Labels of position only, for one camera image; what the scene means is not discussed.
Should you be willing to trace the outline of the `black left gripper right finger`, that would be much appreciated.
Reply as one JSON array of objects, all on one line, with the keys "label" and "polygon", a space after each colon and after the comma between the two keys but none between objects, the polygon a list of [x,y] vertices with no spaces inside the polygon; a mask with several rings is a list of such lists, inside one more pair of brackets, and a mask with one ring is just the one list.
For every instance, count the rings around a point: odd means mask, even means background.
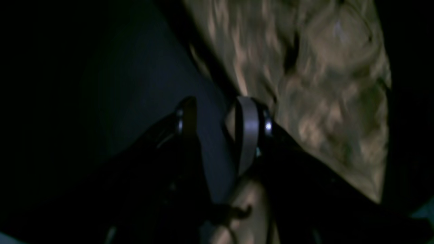
[{"label": "black left gripper right finger", "polygon": [[235,103],[238,172],[254,173],[270,202],[282,244],[427,244],[433,228],[373,203],[304,151],[265,105]]}]

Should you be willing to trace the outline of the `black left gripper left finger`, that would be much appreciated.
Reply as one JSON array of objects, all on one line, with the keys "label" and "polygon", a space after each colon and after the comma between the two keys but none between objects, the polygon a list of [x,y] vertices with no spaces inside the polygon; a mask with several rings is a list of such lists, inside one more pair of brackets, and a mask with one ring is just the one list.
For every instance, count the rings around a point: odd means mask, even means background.
[{"label": "black left gripper left finger", "polygon": [[197,136],[197,100],[185,97],[120,156],[117,204],[105,244],[200,244],[211,198]]}]

